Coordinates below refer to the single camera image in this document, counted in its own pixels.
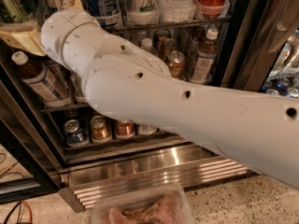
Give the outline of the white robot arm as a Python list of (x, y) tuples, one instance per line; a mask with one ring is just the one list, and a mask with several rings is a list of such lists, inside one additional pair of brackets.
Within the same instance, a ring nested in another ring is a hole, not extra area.
[(77, 7), (47, 18), (37, 39), (50, 58), (81, 77), (99, 113), (176, 133), (299, 189), (296, 99), (173, 78), (158, 57), (106, 32)]

